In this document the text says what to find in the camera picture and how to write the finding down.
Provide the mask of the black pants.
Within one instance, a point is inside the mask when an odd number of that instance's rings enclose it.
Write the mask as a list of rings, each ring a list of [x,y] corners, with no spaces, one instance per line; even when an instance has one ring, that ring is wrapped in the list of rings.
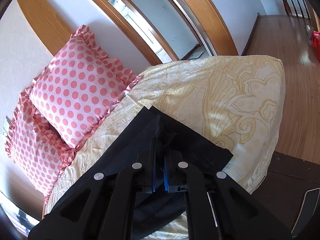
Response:
[[[156,108],[143,108],[30,236],[138,239],[186,212],[191,239],[216,238],[204,172],[221,171],[231,158]]]

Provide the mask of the wooden chair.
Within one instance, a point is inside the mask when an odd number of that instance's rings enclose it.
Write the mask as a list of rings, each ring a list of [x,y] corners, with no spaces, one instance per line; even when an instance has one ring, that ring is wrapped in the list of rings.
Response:
[[[292,229],[306,191],[319,187],[319,165],[274,152],[267,176],[252,196]]]

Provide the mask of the left polka dot pillow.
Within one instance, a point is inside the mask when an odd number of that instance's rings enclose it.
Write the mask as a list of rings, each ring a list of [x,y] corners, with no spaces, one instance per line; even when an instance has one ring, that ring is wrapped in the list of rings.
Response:
[[[29,98],[31,88],[18,98],[7,133],[5,150],[36,190],[48,198],[58,178],[75,158],[70,148]]]

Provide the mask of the polka dot pillow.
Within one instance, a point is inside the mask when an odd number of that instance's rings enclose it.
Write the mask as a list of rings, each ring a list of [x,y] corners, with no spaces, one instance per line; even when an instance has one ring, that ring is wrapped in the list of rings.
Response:
[[[75,158],[70,148],[29,98],[31,88],[18,98],[7,133],[5,150],[36,190],[48,198],[58,178]]]
[[[30,99],[65,143],[80,149],[140,80],[82,25],[37,78]]]

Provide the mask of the cream patterned bedsheet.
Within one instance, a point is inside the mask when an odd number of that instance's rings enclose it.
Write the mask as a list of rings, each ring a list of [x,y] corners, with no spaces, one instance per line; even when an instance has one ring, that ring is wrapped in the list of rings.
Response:
[[[228,149],[223,171],[248,193],[267,175],[285,101],[282,62],[270,56],[214,56],[150,67],[84,143],[55,183],[43,220],[143,108],[155,107]]]

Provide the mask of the right polka dot pillow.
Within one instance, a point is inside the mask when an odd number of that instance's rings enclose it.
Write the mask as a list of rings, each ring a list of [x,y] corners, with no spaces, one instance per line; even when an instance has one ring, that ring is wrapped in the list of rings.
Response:
[[[30,99],[65,143],[80,149],[140,80],[82,25],[37,78]]]

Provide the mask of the wooden door frame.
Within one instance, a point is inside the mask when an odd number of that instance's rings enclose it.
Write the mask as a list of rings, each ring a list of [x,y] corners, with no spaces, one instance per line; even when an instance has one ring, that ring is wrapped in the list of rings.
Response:
[[[186,59],[197,48],[208,55],[238,51],[211,0],[17,0],[28,23],[52,54],[59,50],[47,28],[66,36],[82,25],[110,56],[138,70]]]

